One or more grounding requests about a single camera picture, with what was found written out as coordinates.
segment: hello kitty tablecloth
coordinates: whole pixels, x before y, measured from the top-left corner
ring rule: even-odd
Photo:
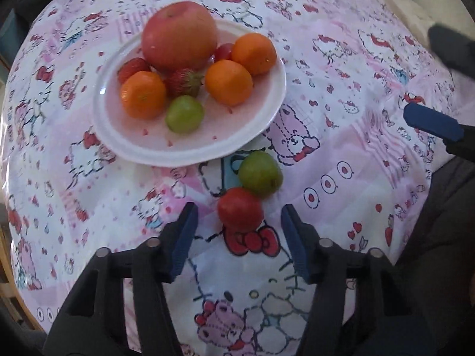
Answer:
[[[286,100],[264,134],[229,157],[171,170],[133,164],[94,133],[93,86],[107,59],[175,1],[54,0],[32,26],[1,123],[17,286],[49,330],[97,248],[133,248],[193,201],[196,237],[182,275],[166,287],[183,349],[293,355],[314,287],[295,274],[282,206],[293,203],[345,249],[380,247],[396,261],[441,144],[409,128],[403,108],[415,102],[452,114],[458,91],[381,0],[193,0],[274,42],[286,65]],[[239,164],[255,150],[280,163],[284,184],[264,202],[257,234],[223,234],[217,197],[239,185]],[[347,287],[346,317],[354,283]],[[126,280],[129,343],[139,349],[131,293]]]

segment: red tomato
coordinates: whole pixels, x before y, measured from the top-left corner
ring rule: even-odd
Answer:
[[[261,225],[264,212],[259,198],[242,187],[234,187],[219,198],[218,216],[226,228],[248,233]]]
[[[233,48],[233,45],[234,44],[227,42],[226,44],[222,44],[216,48],[216,51],[214,52],[214,62],[216,63],[220,60],[231,60],[231,49]]]

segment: green fruit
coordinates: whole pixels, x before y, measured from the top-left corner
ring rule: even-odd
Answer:
[[[194,97],[179,96],[168,107],[165,121],[168,128],[177,134],[188,134],[196,130],[203,120],[205,110]]]
[[[254,151],[241,163],[239,180],[245,189],[265,198],[279,189],[284,177],[274,158],[263,151]]]

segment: fruit on plate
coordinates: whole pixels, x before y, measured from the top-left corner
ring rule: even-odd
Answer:
[[[139,71],[122,85],[120,97],[125,112],[136,119],[154,119],[167,105],[167,90],[159,75]]]
[[[168,96],[176,98],[181,95],[198,96],[202,86],[203,75],[191,68],[182,68],[170,74],[165,79]]]
[[[277,52],[267,37],[258,33],[245,34],[234,43],[231,60],[244,66],[251,75],[269,72],[277,61]]]
[[[259,198],[242,187],[233,187],[219,198],[218,217],[227,229],[248,233],[261,225],[264,212]]]
[[[205,87],[216,101],[232,107],[251,96],[254,83],[242,65],[231,60],[220,60],[206,71]]]
[[[184,95],[172,101],[165,122],[168,128],[177,134],[189,134],[200,126],[204,115],[201,103],[192,96]]]
[[[143,56],[159,71],[203,68],[218,46],[218,28],[208,10],[192,1],[156,12],[142,34]]]
[[[122,85],[138,71],[150,71],[150,65],[141,57],[135,57],[120,67],[117,71],[117,79]]]
[[[231,42],[227,42],[216,48],[216,51],[214,52],[214,62],[216,63],[220,60],[231,60],[231,49],[233,48],[233,45],[234,44]]]
[[[277,162],[263,151],[254,151],[244,159],[238,175],[243,187],[260,198],[275,193],[284,180]]]

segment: white plate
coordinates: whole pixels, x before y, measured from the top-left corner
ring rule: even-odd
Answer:
[[[217,20],[218,43],[235,42],[251,32],[246,27]],[[118,156],[132,162],[160,167],[181,167],[221,158],[238,150],[272,122],[286,95],[284,64],[254,78],[254,91],[243,104],[228,108],[217,103],[202,87],[198,99],[205,117],[198,130],[177,135],[165,124],[165,114],[155,120],[129,117],[120,101],[118,69],[142,57],[141,34],[119,49],[101,69],[93,98],[93,125],[99,139]]]

